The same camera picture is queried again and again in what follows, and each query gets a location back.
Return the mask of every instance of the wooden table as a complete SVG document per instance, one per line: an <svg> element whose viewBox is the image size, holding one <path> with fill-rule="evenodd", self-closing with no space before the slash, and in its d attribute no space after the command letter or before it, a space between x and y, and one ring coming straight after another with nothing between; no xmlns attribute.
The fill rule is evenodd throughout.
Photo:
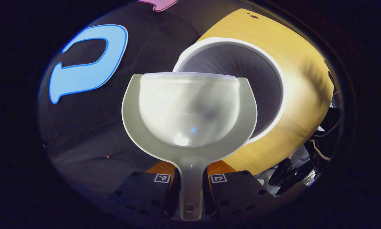
<svg viewBox="0 0 381 229"><path fill-rule="evenodd" d="M230 166L236 171L260 173L296 151L318 128L333 94L329 70L324 57L300 35L245 9L221 19L198 41L209 37L250 42L271 55L285 74L287 101L279 123L263 138L223 159L228 165L221 164L222 170L215 171L222 173Z"/></svg>

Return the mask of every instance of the pink shape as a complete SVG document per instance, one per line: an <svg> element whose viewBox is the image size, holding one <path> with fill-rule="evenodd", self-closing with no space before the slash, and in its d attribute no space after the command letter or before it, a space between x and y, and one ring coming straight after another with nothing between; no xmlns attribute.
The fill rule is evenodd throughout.
<svg viewBox="0 0 381 229"><path fill-rule="evenodd" d="M139 3L148 3L154 5L153 10L160 12L173 6L178 0L139 0Z"/></svg>

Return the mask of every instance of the blue shape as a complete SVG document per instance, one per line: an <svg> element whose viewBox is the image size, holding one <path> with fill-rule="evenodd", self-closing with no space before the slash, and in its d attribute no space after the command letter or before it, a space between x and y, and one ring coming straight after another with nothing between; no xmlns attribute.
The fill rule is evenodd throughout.
<svg viewBox="0 0 381 229"><path fill-rule="evenodd" d="M49 81L49 98L53 104L61 96L84 92L101 87L113 75L127 46L128 32L121 25L107 24L86 28L73 38L62 50L66 52L74 43L103 39L106 48L103 55L91 64L63 67L55 65Z"/></svg>

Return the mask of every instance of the scoop handle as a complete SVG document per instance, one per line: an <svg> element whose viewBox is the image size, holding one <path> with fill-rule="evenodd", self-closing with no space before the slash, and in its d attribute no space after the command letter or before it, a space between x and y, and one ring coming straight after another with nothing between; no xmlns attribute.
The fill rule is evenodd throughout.
<svg viewBox="0 0 381 229"><path fill-rule="evenodd" d="M193 164L180 166L180 217L184 221L196 221L202 216L203 173L206 166Z"/></svg>

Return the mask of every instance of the plastic scoop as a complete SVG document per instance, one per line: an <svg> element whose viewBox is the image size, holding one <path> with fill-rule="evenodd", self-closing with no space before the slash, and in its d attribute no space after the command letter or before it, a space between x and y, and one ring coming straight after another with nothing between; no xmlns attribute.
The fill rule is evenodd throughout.
<svg viewBox="0 0 381 229"><path fill-rule="evenodd" d="M241 148L257 123L246 78L208 73L134 74L122 120L144 152L180 172L180 217L201 218L202 175L212 162Z"/></svg>

